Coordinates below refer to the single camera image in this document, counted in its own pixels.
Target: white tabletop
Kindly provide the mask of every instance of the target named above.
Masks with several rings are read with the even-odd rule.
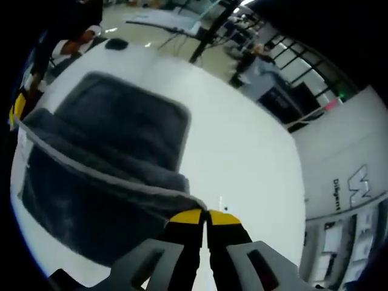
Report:
[[[196,36],[201,27],[199,17],[193,18],[176,14],[175,12],[146,8],[125,13],[122,16],[122,20],[128,24],[151,25],[182,31],[189,36]]]
[[[203,69],[134,44],[120,52],[104,44],[93,48],[48,87],[38,106],[54,112],[90,71],[115,75],[185,105],[192,121],[179,172],[189,179],[190,193],[210,209],[228,207],[252,240],[264,241],[299,265],[304,187],[295,143],[280,124]],[[25,166],[20,148],[13,164],[12,202],[32,254],[48,275],[62,267],[79,282],[96,284],[109,269],[53,239],[16,197]]]

